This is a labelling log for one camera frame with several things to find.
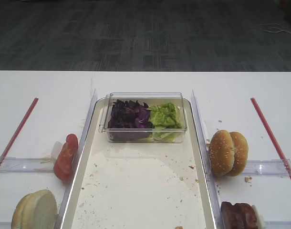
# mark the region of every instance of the plastic container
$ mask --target plastic container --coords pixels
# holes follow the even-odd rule
[[[183,96],[181,93],[110,93],[106,96],[104,111],[100,123],[100,132],[105,132],[109,142],[165,142],[180,143],[184,140],[187,121]],[[109,128],[113,105],[117,100],[138,101],[149,107],[172,103],[176,107],[181,128]]]

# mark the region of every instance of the floor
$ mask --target floor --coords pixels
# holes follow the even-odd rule
[[[0,0],[0,70],[291,71],[274,0]]]

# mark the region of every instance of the white table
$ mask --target white table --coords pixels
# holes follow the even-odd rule
[[[98,98],[110,92],[182,92],[188,100],[194,90],[204,120],[221,127],[230,124],[229,128],[243,132],[249,141],[249,159],[279,159],[250,101],[255,97],[286,157],[291,159],[291,73],[0,71],[0,155],[35,97],[39,101],[8,156],[44,157],[69,133],[80,138],[94,89]],[[39,177],[32,179],[33,186],[42,183]],[[21,181],[3,179],[2,184],[9,189],[21,185]],[[62,198],[57,179],[49,187],[57,192],[57,199]],[[23,192],[25,189],[18,190],[16,195]],[[12,208],[16,203],[3,205]]]

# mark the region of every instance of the cable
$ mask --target cable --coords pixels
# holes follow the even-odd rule
[[[260,27],[260,30],[263,31],[263,32],[269,32],[269,33],[286,32],[286,33],[291,34],[291,31],[284,29],[280,24],[277,24],[277,23],[260,24],[259,27]]]

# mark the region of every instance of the red straw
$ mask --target red straw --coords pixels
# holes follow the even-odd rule
[[[11,149],[11,146],[13,145],[15,139],[17,138],[18,134],[20,133],[22,127],[25,125],[27,119],[29,118],[31,112],[33,111],[35,105],[37,104],[37,101],[39,99],[38,98],[35,98],[31,104],[31,106],[29,107],[27,113],[25,114],[24,118],[22,119],[20,125],[17,127],[15,133],[13,134],[11,140],[9,141],[7,147],[5,148],[5,150],[3,151],[2,155],[1,155],[1,160],[0,160],[0,166],[4,160],[4,157],[8,154],[9,150]]]
[[[266,131],[268,132],[268,134],[270,136],[270,139],[271,139],[272,143],[274,144],[275,149],[277,150],[277,153],[279,154],[280,159],[283,160],[284,166],[287,169],[287,171],[288,171],[288,173],[290,175],[290,179],[291,179],[291,167],[289,166],[289,164],[287,162],[287,159],[286,159],[283,151],[281,150],[280,145],[278,144],[278,142],[277,142],[272,130],[270,129],[269,124],[267,123],[262,111],[260,110],[260,107],[257,104],[256,99],[255,98],[251,98],[250,100],[251,100],[252,104],[254,105],[254,107],[255,107],[255,109],[256,109],[256,111],[257,111],[257,113],[258,113],[258,115],[259,115],[259,117],[260,117],[260,119],[261,119],[261,121],[262,121],[262,123],[263,123],[263,125],[264,125],[264,127],[266,129]]]

